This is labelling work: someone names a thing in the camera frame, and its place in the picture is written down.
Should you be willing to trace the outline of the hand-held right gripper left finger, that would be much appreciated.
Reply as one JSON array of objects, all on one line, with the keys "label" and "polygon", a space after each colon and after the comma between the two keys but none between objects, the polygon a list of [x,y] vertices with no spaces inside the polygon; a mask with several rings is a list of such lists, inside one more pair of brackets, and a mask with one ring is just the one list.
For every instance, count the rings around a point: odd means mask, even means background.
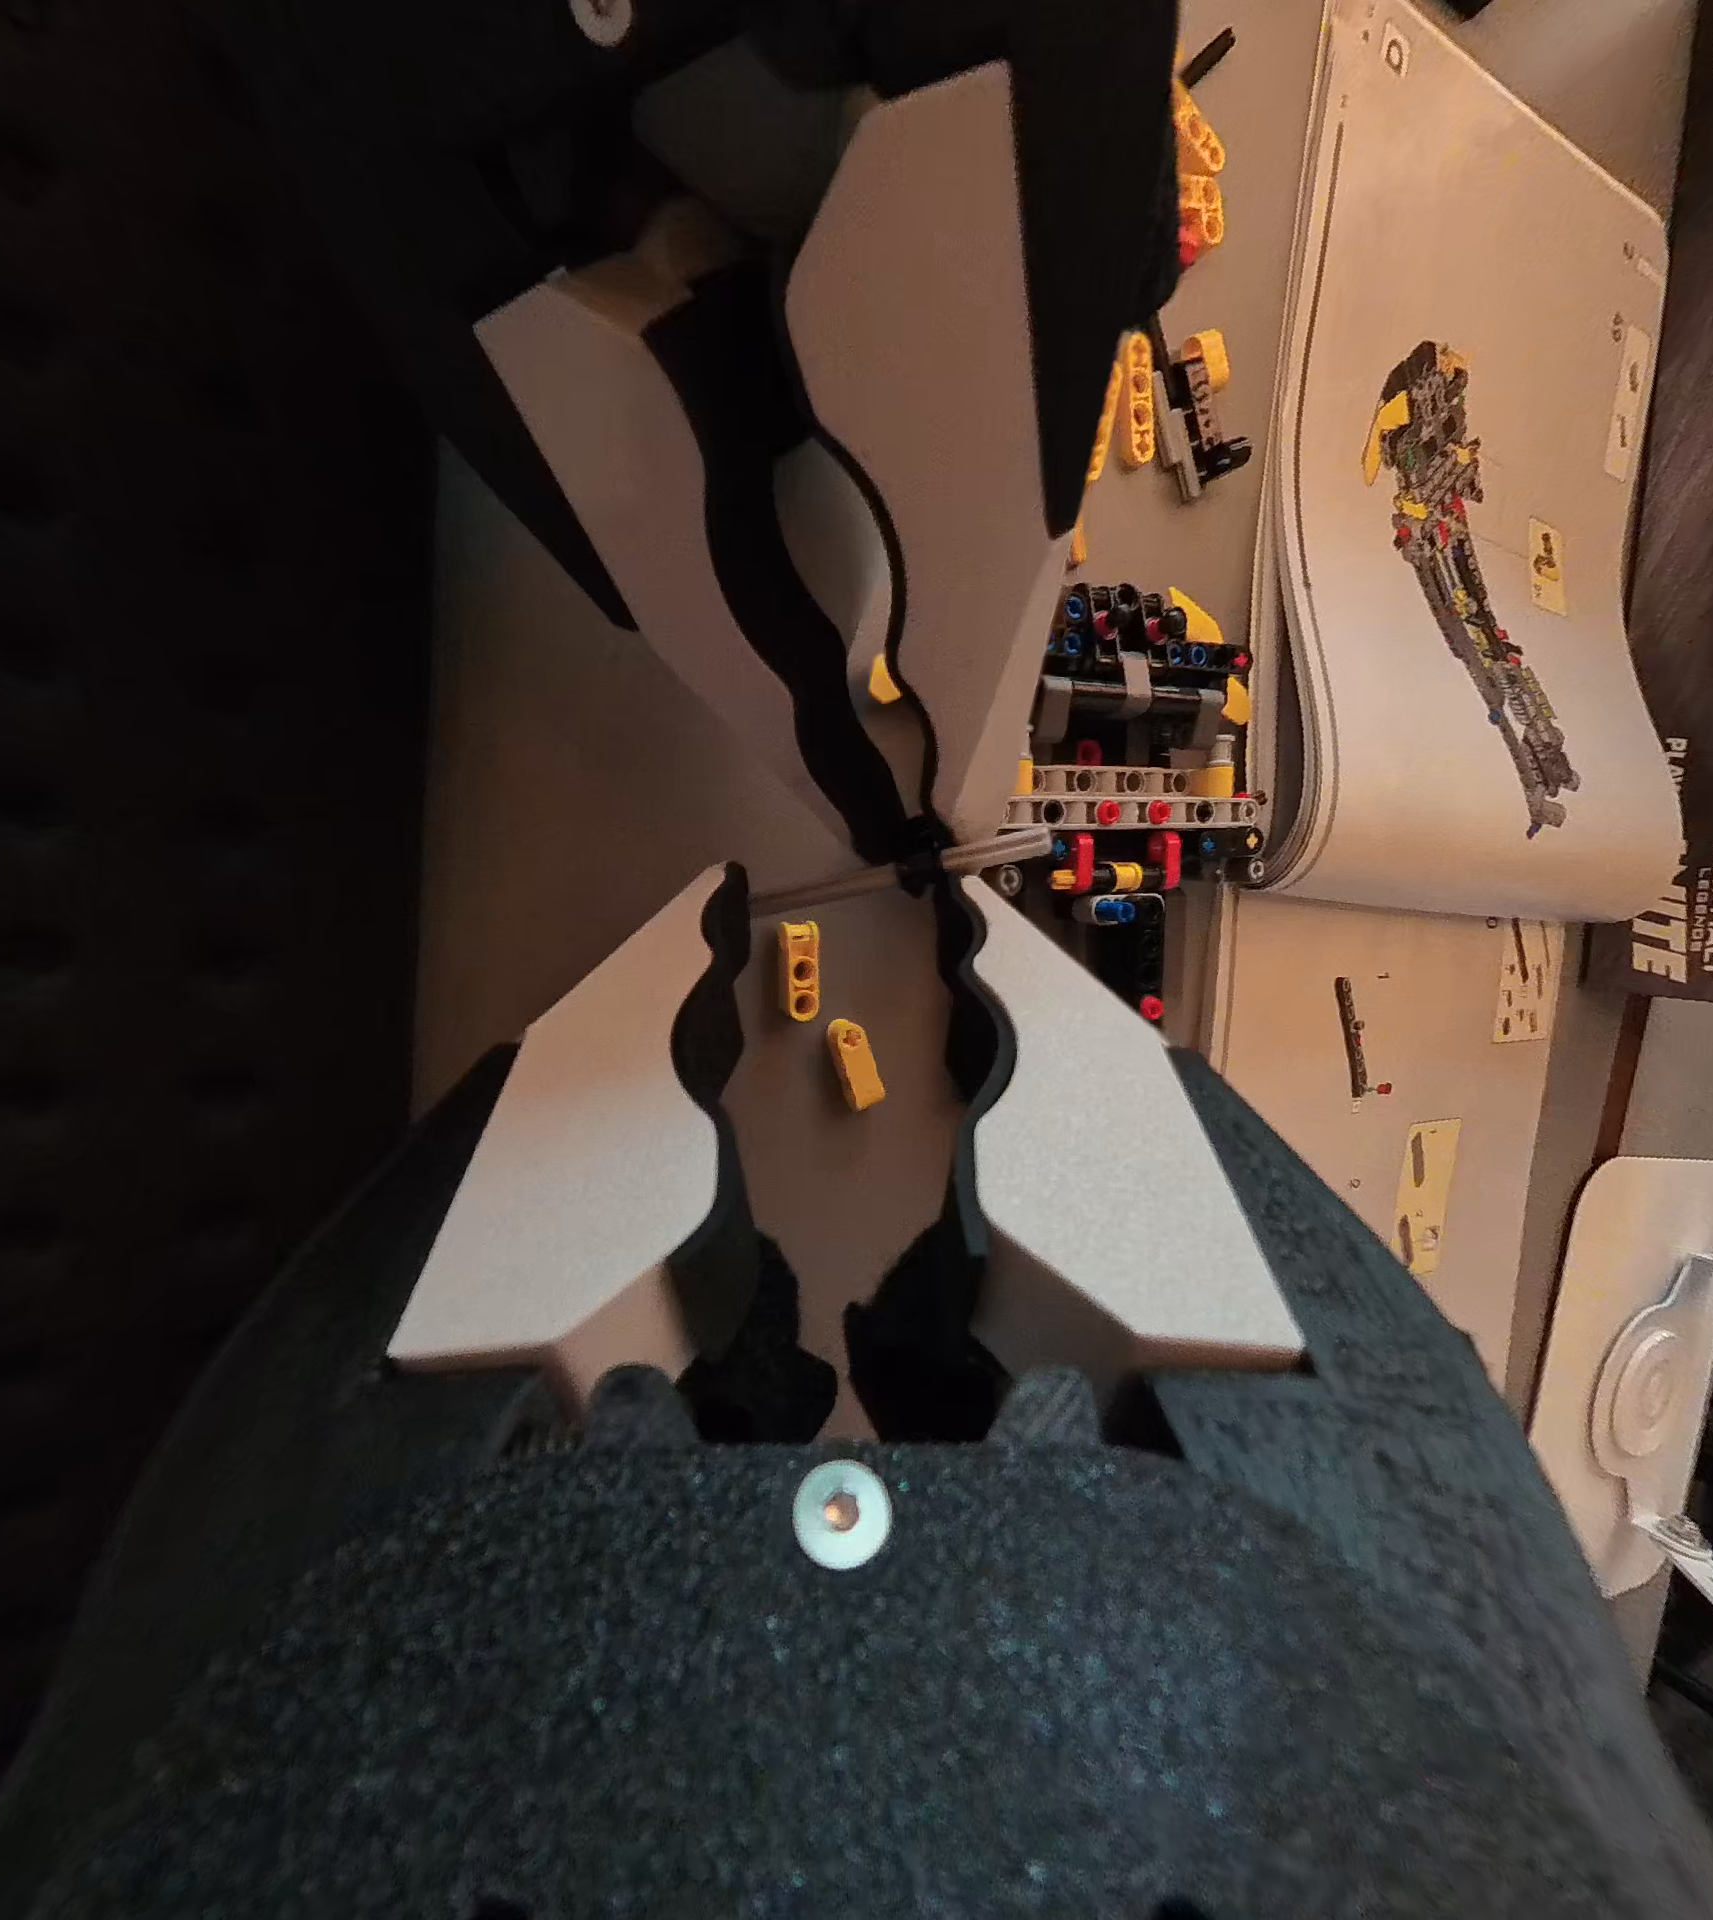
[{"label": "hand-held right gripper left finger", "polygon": [[711,866],[527,1028],[389,1335],[399,1368],[529,1363],[579,1403],[620,1363],[725,1356],[752,1303],[723,1104],[748,947],[746,874]]}]

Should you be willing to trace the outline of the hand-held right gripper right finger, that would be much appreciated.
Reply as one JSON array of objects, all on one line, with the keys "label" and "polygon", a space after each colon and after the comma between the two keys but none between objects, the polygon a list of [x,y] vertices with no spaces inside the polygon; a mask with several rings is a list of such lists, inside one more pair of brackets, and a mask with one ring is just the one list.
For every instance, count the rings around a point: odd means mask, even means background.
[{"label": "hand-held right gripper right finger", "polygon": [[1013,1067],[972,1130],[972,1331],[1014,1376],[1290,1371],[1300,1320],[1159,1031],[985,881],[972,971]]}]

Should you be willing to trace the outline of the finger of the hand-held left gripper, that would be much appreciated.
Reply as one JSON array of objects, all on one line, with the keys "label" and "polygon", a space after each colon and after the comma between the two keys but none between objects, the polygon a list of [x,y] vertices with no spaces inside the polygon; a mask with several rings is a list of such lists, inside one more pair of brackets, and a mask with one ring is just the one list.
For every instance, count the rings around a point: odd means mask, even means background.
[{"label": "finger of the hand-held left gripper", "polygon": [[930,867],[916,702],[888,720],[859,684],[894,636],[894,551],[773,271],[564,274],[477,337],[654,657],[859,860]]},{"label": "finger of the hand-held left gripper", "polygon": [[1014,794],[1066,544],[1044,518],[1004,59],[859,118],[785,314],[815,417],[894,535],[897,677],[933,733],[930,809],[979,842]]}]

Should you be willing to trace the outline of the grey lego axle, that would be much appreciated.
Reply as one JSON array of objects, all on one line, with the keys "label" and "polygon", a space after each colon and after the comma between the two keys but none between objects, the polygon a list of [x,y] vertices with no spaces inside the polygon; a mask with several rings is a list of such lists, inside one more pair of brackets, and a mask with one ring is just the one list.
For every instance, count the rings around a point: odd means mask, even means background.
[{"label": "grey lego axle", "polygon": [[[1024,860],[1044,858],[1053,850],[1054,836],[1047,826],[1011,827],[987,837],[947,846],[943,856],[944,875],[979,874],[985,867],[1021,864]],[[870,893],[898,890],[894,883],[894,861],[863,866],[833,875],[819,875],[778,890],[750,892],[748,913],[752,920],[792,920],[808,917],[811,910],[843,900],[861,900]]]}]

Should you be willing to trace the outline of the scattered yellow lego pieces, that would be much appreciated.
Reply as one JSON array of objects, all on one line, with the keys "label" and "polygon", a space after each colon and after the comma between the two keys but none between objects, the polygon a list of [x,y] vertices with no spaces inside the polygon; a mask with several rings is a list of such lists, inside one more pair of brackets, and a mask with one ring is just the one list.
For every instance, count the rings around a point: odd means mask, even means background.
[{"label": "scattered yellow lego pieces", "polygon": [[[1159,244],[1152,266],[1180,276],[1224,240],[1221,175],[1227,150],[1197,104],[1197,87],[1228,58],[1234,30],[1221,28],[1189,56],[1176,49],[1170,79],[1172,238]],[[1109,467],[1163,469],[1183,503],[1252,460],[1248,437],[1227,434],[1219,400],[1232,380],[1221,330],[1201,328],[1176,339],[1157,310],[1126,330],[1109,371],[1099,434],[1084,472],[1084,496]]]}]

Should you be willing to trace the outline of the partly built lego car chassis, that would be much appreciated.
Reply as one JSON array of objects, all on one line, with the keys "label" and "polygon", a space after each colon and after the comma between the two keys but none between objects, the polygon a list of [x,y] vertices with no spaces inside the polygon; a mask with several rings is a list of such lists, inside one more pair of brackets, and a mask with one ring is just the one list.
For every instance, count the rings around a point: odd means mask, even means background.
[{"label": "partly built lego car chassis", "polygon": [[1178,587],[1061,589],[1007,809],[1007,834],[1044,842],[985,877],[1154,1028],[1189,898],[1264,877],[1248,677],[1248,651]]}]

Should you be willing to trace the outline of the open instruction booklet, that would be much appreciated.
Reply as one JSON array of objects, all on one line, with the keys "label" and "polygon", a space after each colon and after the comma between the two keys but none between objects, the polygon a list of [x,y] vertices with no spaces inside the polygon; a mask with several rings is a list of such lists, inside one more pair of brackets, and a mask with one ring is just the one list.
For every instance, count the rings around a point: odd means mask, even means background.
[{"label": "open instruction booklet", "polygon": [[1504,1384],[1565,931],[1682,850],[1628,560],[1666,219],[1414,4],[1330,4],[1207,1049]]}]

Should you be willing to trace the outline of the black perforated chair back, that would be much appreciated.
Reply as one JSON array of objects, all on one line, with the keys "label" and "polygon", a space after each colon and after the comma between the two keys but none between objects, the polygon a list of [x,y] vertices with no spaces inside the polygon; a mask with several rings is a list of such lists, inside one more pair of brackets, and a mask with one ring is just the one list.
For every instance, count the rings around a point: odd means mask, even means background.
[{"label": "black perforated chair back", "polygon": [[0,4],[0,1771],[399,1130],[433,450],[186,4]]}]

